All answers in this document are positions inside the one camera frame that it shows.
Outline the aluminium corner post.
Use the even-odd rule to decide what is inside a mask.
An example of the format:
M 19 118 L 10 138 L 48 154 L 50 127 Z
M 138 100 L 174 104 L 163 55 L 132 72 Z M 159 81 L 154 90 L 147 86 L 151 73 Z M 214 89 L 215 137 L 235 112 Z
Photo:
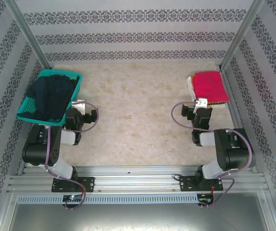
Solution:
M 264 2 L 265 0 L 253 0 L 237 33 L 235 34 L 232 40 L 232 43 L 227 49 L 221 63 L 218 65 L 220 71 L 223 71 L 227 68 L 228 64 L 230 63 L 231 59 L 233 58 L 235 52 L 238 49 L 239 44 L 244 39 L 248 29 L 250 28 L 251 23 L 253 22 L 254 18 L 256 17 Z
M 3 0 L 5 2 L 6 7 L 9 9 L 11 15 L 13 16 L 14 20 L 18 24 L 20 30 L 22 31 L 25 39 L 29 43 L 30 47 L 32 48 L 33 52 L 35 53 L 37 59 L 39 60 L 40 64 L 44 69 L 51 69 L 51 65 L 42 50 L 39 42 L 36 39 L 36 36 L 32 32 L 27 20 L 25 19 L 22 11 L 20 10 L 19 6 L 17 5 L 15 0 Z

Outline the folded pink t-shirt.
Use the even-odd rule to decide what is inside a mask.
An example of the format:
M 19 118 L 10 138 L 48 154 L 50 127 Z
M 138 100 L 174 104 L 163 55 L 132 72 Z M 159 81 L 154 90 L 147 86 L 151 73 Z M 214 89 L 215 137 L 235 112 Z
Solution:
M 219 71 L 195 73 L 192 84 L 196 97 L 205 98 L 210 104 L 221 104 L 230 100 Z

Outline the circuit board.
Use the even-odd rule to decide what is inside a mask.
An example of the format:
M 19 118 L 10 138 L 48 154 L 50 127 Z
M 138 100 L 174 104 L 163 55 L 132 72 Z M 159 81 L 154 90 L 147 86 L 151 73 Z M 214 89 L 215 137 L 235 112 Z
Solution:
M 63 196 L 63 202 L 74 202 L 74 203 L 80 203 L 82 200 L 83 196 L 82 195 L 64 195 Z
M 208 203 L 210 203 L 213 200 L 213 194 L 198 194 L 198 200 L 199 201 L 206 201 Z

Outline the folded black yellow-print t-shirt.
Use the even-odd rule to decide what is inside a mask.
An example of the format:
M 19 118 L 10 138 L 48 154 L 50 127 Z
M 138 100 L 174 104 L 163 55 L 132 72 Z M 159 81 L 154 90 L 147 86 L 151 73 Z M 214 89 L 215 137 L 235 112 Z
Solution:
M 217 101 L 217 102 L 208 102 L 208 108 L 224 108 L 227 104 L 227 101 Z

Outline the right circuit board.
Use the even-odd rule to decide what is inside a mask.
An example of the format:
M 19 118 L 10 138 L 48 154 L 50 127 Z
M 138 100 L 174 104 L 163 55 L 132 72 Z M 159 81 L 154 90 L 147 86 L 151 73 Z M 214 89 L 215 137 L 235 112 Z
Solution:
M 199 201 L 206 201 L 208 203 L 210 203 L 213 200 L 213 194 L 198 194 L 198 200 Z

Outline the left circuit board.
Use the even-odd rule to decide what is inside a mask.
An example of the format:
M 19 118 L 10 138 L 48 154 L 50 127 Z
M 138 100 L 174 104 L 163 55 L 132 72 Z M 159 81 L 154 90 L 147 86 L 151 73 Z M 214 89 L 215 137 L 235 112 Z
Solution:
M 63 202 L 74 202 L 74 203 L 80 203 L 82 200 L 83 196 L 82 195 L 64 195 L 63 196 Z

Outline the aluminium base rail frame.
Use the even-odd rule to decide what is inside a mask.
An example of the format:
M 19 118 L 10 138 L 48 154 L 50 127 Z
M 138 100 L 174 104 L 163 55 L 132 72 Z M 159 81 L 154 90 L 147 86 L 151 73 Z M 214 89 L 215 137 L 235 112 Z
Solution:
M 179 183 L 175 174 L 194 175 L 197 166 L 97 166 L 76 167 L 78 175 L 94 177 L 94 193 L 102 194 L 151 194 L 178 193 Z M 235 183 L 232 193 L 260 193 L 269 190 L 263 173 L 254 168 L 231 174 Z M 26 166 L 22 175 L 11 176 L 7 193 L 49 194 L 53 177 L 44 169 Z

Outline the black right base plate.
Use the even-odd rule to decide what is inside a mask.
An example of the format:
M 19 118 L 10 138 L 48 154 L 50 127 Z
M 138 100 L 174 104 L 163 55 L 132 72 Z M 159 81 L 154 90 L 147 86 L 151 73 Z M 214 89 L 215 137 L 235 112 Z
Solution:
M 180 190 L 182 192 L 221 192 L 222 182 L 219 179 L 204 179 L 195 176 L 181 176 L 179 178 Z

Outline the teal plastic basket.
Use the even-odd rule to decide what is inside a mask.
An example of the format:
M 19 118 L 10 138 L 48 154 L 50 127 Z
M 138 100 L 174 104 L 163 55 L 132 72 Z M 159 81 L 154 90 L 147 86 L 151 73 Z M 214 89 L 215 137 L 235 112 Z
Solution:
M 38 77 L 36 78 L 36 80 L 39 77 L 48 77 L 51 75 L 65 75 L 67 77 L 69 77 L 70 79 L 73 79 L 76 81 L 76 87 L 73 91 L 72 96 L 70 97 L 70 101 L 66 107 L 66 110 L 69 109 L 71 107 L 71 103 L 73 101 L 76 100 L 79 90 L 80 90 L 80 83 L 82 81 L 82 75 L 80 73 L 76 73 L 76 72 L 70 72 L 70 71 L 63 71 L 63 70 L 57 70 L 57 69 L 44 69 L 42 70 Z M 26 122 L 30 122 L 30 123 L 35 123 L 35 124 L 43 124 L 43 125 L 52 125 L 52 126 L 63 126 L 65 124 L 65 112 L 64 115 L 62 117 L 62 119 L 60 120 L 48 120 L 48 121 L 42 121 L 42 120 L 35 120 L 35 119 L 31 119 L 31 118 L 26 118 L 22 116 L 22 113 L 24 112 L 35 112 L 35 100 L 29 97 L 25 97 L 22 105 L 20 106 L 18 112 L 17 112 L 17 118 Z

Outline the navy blue t-shirt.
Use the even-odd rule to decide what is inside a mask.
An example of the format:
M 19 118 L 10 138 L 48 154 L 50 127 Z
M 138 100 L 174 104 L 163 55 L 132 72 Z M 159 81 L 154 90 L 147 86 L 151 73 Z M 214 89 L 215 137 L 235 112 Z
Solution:
M 72 96 L 73 91 L 74 91 L 74 89 L 76 87 L 76 81 L 73 80 L 73 79 L 70 79 L 69 77 L 67 77 L 65 75 L 51 75 L 51 76 L 48 76 L 48 77 L 39 77 L 34 83 L 36 83 L 36 82 L 42 82 L 42 81 L 46 82 L 46 83 L 55 82 L 55 81 L 57 81 L 57 82 L 66 82 L 66 83 L 70 82 L 72 84 L 72 86 L 73 86 L 72 91 L 70 93 L 70 97 Z M 32 98 L 32 99 L 34 99 L 34 94 L 33 94 L 33 91 L 32 91 L 33 84 L 27 90 L 27 94 L 26 94 L 27 97 Z M 66 110 L 66 107 L 67 107 L 67 105 L 68 105 L 68 103 L 70 101 L 70 97 L 68 97 L 68 102 L 65 105 L 65 110 Z M 33 113 L 31 113 L 31 112 L 24 112 L 24 113 L 22 113 L 22 116 L 26 117 L 26 118 L 34 119 L 33 118 Z

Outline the aluminium side rail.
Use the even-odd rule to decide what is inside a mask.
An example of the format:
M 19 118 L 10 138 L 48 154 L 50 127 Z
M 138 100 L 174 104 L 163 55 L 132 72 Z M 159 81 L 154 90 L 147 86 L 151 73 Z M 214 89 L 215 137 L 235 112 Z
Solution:
M 25 146 L 25 143 L 28 141 L 28 137 L 29 137 L 31 129 L 34 125 L 36 125 L 36 124 L 35 123 L 29 123 L 29 127 L 28 127 L 28 130 L 27 130 L 26 136 L 25 136 L 26 140 L 23 144 L 23 148 Z M 16 172 L 17 176 L 21 176 L 23 174 L 25 166 L 26 166 L 26 162 L 23 160 L 23 151 L 22 151 L 21 152 L 21 159 L 19 161 L 18 169 L 17 169 L 17 172 Z

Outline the steel sheet shelf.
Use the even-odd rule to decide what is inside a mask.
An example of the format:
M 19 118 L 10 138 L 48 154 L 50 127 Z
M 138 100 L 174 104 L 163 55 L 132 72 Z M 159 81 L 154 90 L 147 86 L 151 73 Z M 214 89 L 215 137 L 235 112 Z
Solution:
M 126 203 L 125 195 L 90 195 L 67 211 L 54 195 L 7 196 L 0 231 L 276 231 L 267 192 L 230 193 L 201 208 L 189 196 L 160 194 L 155 202 Z

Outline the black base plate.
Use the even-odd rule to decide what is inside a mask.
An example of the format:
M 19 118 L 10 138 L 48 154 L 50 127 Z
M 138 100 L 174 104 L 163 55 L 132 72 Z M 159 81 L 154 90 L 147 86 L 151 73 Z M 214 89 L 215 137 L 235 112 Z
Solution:
M 181 176 L 179 178 L 180 190 L 182 192 L 221 192 L 222 182 L 219 179 L 204 179 L 195 176 Z
M 85 187 L 87 193 L 92 193 L 94 191 L 95 185 L 94 177 L 79 177 L 78 183 Z M 83 189 L 76 183 L 72 183 L 66 180 L 53 179 L 51 191 L 53 193 L 82 193 Z

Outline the folded white t-shirt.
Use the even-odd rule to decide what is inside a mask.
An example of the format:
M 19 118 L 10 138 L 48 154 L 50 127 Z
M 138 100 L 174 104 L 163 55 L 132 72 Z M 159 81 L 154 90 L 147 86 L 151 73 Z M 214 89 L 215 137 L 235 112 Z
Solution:
M 195 94 L 195 91 L 194 91 L 194 88 L 193 88 L 193 79 L 194 79 L 194 76 L 189 76 L 187 78 L 187 86 L 188 86 L 188 90 L 189 90 L 191 100 L 195 101 L 197 98 L 196 98 L 196 94 Z

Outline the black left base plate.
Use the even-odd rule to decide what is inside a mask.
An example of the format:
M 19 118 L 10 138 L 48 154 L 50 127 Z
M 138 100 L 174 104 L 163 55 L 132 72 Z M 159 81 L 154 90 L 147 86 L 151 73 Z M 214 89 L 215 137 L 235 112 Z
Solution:
M 95 185 L 94 177 L 79 177 L 78 183 L 85 187 L 87 193 L 92 193 L 94 191 Z M 76 183 L 72 183 L 66 180 L 53 179 L 51 191 L 53 193 L 82 193 L 83 189 Z

